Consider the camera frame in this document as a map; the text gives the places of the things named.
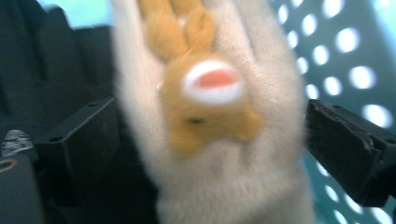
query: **perforated surface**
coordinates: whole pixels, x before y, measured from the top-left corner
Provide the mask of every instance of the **perforated surface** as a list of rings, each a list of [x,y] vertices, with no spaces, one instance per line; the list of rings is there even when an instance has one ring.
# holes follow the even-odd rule
[[[381,21],[387,7],[392,7],[391,1],[271,3],[296,53],[306,97],[341,105],[395,133],[396,76],[394,47],[389,42],[393,36],[389,24]],[[305,164],[315,194],[318,223],[392,223],[394,199],[389,199],[384,208],[362,208],[311,155],[306,155]]]

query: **plush toy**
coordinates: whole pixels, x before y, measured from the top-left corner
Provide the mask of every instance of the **plush toy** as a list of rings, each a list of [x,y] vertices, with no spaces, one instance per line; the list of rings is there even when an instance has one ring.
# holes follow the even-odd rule
[[[151,7],[145,3],[144,0],[140,5],[137,0],[112,1],[114,55],[118,68],[116,94],[140,159],[159,190],[156,209],[160,222],[314,223],[310,190],[300,163],[305,133],[303,82],[267,1],[202,0],[206,9],[198,1],[174,1],[171,2],[173,5],[159,1]],[[148,22],[155,21],[153,12],[172,18],[169,20],[171,24],[164,25],[158,21],[159,27],[153,29],[153,32],[163,34],[156,36],[160,37],[158,41],[169,45],[171,51],[164,52],[171,54],[160,53],[157,49],[161,48],[153,48],[155,39],[151,40],[154,43],[148,44],[151,42]],[[215,26],[212,31],[209,29],[197,35],[189,31],[189,27],[197,28],[193,25],[196,23],[204,24],[202,28],[206,30],[212,21],[216,24],[216,31]],[[177,40],[179,44],[172,40],[180,37],[172,35],[176,33],[166,37],[171,40],[164,40],[168,29],[183,34],[184,38]],[[207,43],[201,37],[192,38],[199,35],[210,37],[212,33],[213,43],[211,38],[206,40]],[[175,50],[171,43],[180,49]],[[213,58],[203,57],[201,60],[199,56],[193,56],[212,55],[208,52],[210,45],[217,53]],[[197,49],[207,51],[197,52],[191,46],[201,46]],[[177,70],[172,71],[172,64],[184,58],[186,61],[176,64]],[[173,74],[180,76],[175,80],[183,83],[165,83]],[[162,83],[160,92],[157,91],[159,83]],[[253,120],[263,120],[257,125],[256,133],[252,132],[246,141],[240,141],[237,132],[222,127],[207,128],[208,133],[197,138],[202,141],[195,141],[197,146],[186,147],[189,142],[180,144],[179,140],[171,144],[170,130],[176,131],[172,125],[180,120],[185,121],[183,125],[192,125],[193,129],[181,129],[186,131],[181,131],[181,136],[188,135],[196,132],[195,125],[199,127],[205,123],[207,118],[199,116],[211,115],[201,108],[212,108],[212,102],[208,101],[212,97],[200,98],[194,89],[229,87],[235,83],[243,83],[243,88],[236,91],[242,93],[235,94],[235,98],[231,97],[232,94],[225,94],[232,99],[231,104],[222,102],[226,99],[224,95],[216,98],[214,93],[213,99],[217,99],[215,103],[219,110],[233,111],[226,105],[236,104],[235,111],[242,110],[245,114],[251,113],[248,117],[253,117]],[[185,97],[180,101],[182,103],[177,103],[177,108],[170,107],[171,99],[181,96]],[[190,114],[184,114],[184,106],[191,107]],[[180,113],[180,117],[172,118],[168,111]],[[228,125],[223,121],[235,122],[242,117],[216,119],[219,119],[219,125]]]
[[[170,145],[178,153],[193,155],[220,137],[251,139],[262,126],[262,118],[251,107],[245,80],[237,69],[225,56],[211,52],[212,14],[200,0],[139,3],[147,42],[168,63],[161,95]]]

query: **white nose patch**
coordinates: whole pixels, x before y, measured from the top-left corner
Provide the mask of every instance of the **white nose patch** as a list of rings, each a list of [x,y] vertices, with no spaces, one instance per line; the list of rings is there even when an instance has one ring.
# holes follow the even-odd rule
[[[240,98],[245,83],[231,65],[219,61],[196,64],[183,79],[183,93],[206,105],[224,105]]]

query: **plush toy ear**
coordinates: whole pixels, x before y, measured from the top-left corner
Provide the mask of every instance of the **plush toy ear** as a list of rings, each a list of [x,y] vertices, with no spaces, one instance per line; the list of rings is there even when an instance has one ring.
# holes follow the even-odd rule
[[[146,19],[146,39],[150,48],[166,61],[189,51],[183,30],[174,15],[157,12]]]
[[[196,8],[189,16],[184,32],[192,53],[209,52],[215,38],[213,15],[203,7]]]
[[[173,10],[178,16],[187,16],[196,8],[202,8],[201,0],[171,0]]]
[[[182,28],[169,0],[139,0],[146,19],[146,39],[151,50],[170,61],[189,51]]]
[[[157,12],[173,13],[169,0],[138,0],[143,18]]]

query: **plastic part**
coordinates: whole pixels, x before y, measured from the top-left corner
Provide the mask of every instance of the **plastic part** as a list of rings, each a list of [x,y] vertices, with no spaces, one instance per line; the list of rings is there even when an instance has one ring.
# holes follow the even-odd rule
[[[80,204],[120,146],[114,100],[83,106],[35,146],[41,162],[54,173],[56,203]]]
[[[310,100],[309,151],[362,206],[396,195],[396,136],[339,105]]]
[[[47,223],[35,173],[24,155],[0,159],[0,223]]]

